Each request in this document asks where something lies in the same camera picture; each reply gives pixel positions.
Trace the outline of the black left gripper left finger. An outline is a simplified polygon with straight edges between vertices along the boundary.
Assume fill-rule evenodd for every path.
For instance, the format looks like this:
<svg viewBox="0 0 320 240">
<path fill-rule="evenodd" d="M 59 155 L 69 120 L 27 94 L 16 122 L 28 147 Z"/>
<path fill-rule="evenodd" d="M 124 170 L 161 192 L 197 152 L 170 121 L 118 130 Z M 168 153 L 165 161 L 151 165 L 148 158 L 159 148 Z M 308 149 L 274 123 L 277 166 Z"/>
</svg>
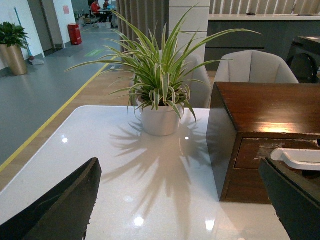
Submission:
<svg viewBox="0 0 320 240">
<path fill-rule="evenodd" d="M 102 168 L 93 157 L 0 226 L 2 240 L 84 240 Z"/>
</svg>

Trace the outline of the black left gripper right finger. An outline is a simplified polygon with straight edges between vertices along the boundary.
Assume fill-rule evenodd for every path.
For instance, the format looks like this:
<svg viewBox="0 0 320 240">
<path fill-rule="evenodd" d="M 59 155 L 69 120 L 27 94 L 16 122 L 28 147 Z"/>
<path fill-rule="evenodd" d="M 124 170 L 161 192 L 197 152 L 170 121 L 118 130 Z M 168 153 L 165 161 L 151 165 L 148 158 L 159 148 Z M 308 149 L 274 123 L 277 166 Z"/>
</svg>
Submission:
<svg viewBox="0 0 320 240">
<path fill-rule="evenodd" d="M 258 168 L 268 198 L 291 240 L 320 238 L 320 172 L 264 158 Z"/>
</svg>

